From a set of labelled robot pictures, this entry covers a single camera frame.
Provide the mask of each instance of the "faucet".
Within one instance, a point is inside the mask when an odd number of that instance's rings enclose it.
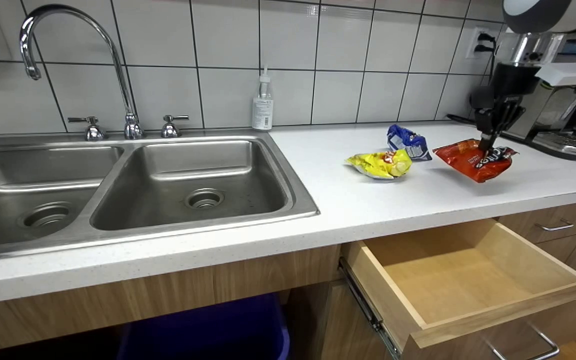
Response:
[[[25,65],[25,73],[33,80],[39,80],[42,77],[37,63],[35,62],[35,57],[33,56],[33,32],[35,31],[37,23],[50,14],[69,14],[76,18],[80,18],[101,35],[103,41],[108,45],[110,55],[112,55],[112,64],[114,65],[114,71],[117,74],[117,80],[119,80],[121,97],[123,98],[123,105],[126,109],[126,124],[123,127],[123,136],[126,139],[143,138],[144,130],[142,130],[142,127],[139,125],[139,118],[137,117],[137,114],[133,112],[133,107],[130,105],[128,87],[126,87],[126,78],[124,77],[124,72],[119,61],[117,47],[115,46],[113,39],[110,38],[108,32],[106,32],[106,30],[97,21],[95,21],[94,18],[91,18],[84,11],[72,6],[49,4],[37,7],[28,14],[28,17],[23,21],[21,31],[19,32],[19,48],[21,50],[23,64]]]

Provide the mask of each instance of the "blue trash bin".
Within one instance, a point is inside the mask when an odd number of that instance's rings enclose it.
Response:
[[[117,360],[286,360],[290,337],[275,294],[126,325]]]

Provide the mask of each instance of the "open drawer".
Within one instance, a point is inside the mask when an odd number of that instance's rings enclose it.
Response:
[[[492,219],[357,241],[342,256],[403,360],[541,360],[576,339],[576,271]]]

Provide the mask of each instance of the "red chip bag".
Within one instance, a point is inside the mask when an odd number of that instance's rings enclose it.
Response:
[[[512,148],[499,146],[490,150],[484,157],[484,152],[478,148],[479,145],[478,140],[467,139],[435,148],[432,152],[446,164],[478,183],[498,177],[512,165],[513,160],[510,157],[517,153]]]

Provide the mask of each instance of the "white countertop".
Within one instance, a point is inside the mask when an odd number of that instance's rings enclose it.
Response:
[[[402,123],[438,148],[479,133],[456,123]],[[505,173],[478,184],[433,155],[395,182],[344,165],[386,149],[387,124],[281,127],[270,132],[321,214],[229,228],[0,259],[0,301],[393,233],[576,203],[576,161],[512,141]]]

